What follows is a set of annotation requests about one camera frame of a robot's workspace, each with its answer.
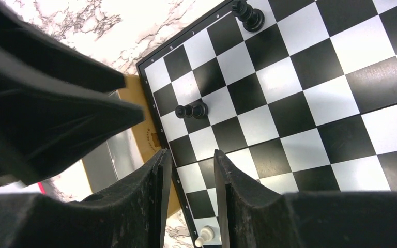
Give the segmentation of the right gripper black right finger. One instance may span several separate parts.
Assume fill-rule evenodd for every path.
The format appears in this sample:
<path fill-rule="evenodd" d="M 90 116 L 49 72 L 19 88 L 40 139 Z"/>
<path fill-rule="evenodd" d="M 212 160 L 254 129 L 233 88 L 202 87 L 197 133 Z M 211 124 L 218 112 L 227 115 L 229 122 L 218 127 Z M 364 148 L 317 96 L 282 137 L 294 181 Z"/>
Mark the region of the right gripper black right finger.
<path fill-rule="evenodd" d="M 279 194 L 213 162 L 223 247 L 397 247 L 397 192 Z"/>

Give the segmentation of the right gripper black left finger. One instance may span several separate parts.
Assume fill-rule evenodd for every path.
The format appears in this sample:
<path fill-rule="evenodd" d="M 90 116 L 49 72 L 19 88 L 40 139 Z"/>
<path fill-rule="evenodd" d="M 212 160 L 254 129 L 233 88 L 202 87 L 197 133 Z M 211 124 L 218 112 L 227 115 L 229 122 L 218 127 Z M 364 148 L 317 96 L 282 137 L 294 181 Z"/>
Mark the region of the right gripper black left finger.
<path fill-rule="evenodd" d="M 0 194 L 0 247 L 163 247 L 172 166 L 161 149 L 83 201 Z"/>

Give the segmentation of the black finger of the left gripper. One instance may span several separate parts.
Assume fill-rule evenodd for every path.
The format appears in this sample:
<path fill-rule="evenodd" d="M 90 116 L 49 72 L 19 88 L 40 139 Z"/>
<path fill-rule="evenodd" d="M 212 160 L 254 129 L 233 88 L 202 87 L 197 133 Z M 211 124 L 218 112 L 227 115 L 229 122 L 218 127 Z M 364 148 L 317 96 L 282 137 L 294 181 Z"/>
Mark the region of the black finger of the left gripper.
<path fill-rule="evenodd" d="M 143 120 L 138 105 L 54 79 L 0 48 L 0 177 L 55 176 Z"/>
<path fill-rule="evenodd" d="M 0 48 L 48 76 L 98 92 L 126 87 L 121 72 L 56 41 L 0 2 Z"/>

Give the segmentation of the black chess piece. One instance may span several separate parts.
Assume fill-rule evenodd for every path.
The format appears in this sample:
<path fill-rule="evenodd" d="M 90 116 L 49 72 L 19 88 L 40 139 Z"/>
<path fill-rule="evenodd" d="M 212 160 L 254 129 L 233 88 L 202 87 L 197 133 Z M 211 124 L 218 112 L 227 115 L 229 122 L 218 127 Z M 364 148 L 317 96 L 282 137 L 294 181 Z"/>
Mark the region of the black chess piece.
<path fill-rule="evenodd" d="M 208 106 L 201 101 L 194 101 L 187 105 L 179 105 L 175 108 L 177 118 L 195 118 L 202 119 L 208 115 Z"/>
<path fill-rule="evenodd" d="M 247 1 L 232 1 L 231 12 L 242 23 L 244 29 L 251 33 L 259 31 L 265 23 L 263 12 L 253 8 Z"/>

